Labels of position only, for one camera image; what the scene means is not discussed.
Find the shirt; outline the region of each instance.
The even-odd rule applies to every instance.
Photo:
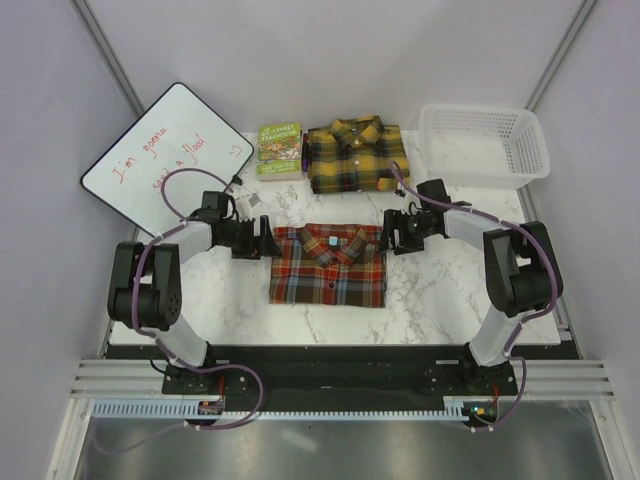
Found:
[[[330,127],[309,130],[309,146],[314,193],[396,190],[394,160],[410,181],[400,127],[382,125],[378,116],[336,119]]]
[[[384,307],[386,258],[382,228],[370,225],[277,227],[282,257],[271,261],[271,303]]]

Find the marble tabletop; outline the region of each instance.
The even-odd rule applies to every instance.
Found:
[[[245,136],[255,145],[255,134]],[[427,179],[418,132],[405,131],[403,139],[415,185]],[[260,202],[251,213],[268,213],[272,227],[382,225],[385,209],[406,208],[411,200],[389,192],[314,195],[306,178],[260,182],[255,166],[254,158],[241,172],[244,185],[234,188],[234,196],[246,199],[255,193]],[[515,191],[448,186],[448,193],[454,201],[466,200],[500,218],[524,221]],[[195,332],[219,345],[463,344],[478,332],[489,308],[482,253],[456,239],[431,237],[422,253],[388,253],[386,308],[270,305],[270,264],[269,258],[231,261],[226,248],[213,248],[183,264],[182,313]],[[517,340],[559,342],[552,315],[525,325]],[[116,323],[110,343],[148,342]]]

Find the green book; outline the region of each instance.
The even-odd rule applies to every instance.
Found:
[[[258,133],[258,179],[302,178],[302,140],[299,123],[265,125]]]

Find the plastic laundry basket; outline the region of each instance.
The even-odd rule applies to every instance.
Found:
[[[551,171],[540,122],[528,110],[426,105],[420,142],[430,178],[453,185],[520,188]]]

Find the shirt collar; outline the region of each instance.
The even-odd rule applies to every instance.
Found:
[[[371,117],[361,117],[353,120],[341,120],[336,118],[331,124],[330,130],[338,142],[338,145],[340,145],[340,148],[345,148],[347,145],[357,148],[363,144],[375,144],[380,138],[383,129],[384,127],[382,126],[380,117],[374,115]]]
[[[315,234],[315,230],[316,227],[314,225],[306,225],[300,230],[298,240],[302,248],[304,248],[309,256],[322,268],[327,268],[336,262],[350,267],[369,244],[367,234],[362,228],[357,231],[355,228],[346,228],[338,236],[342,236],[343,238],[345,234],[353,236],[344,247],[334,252]]]

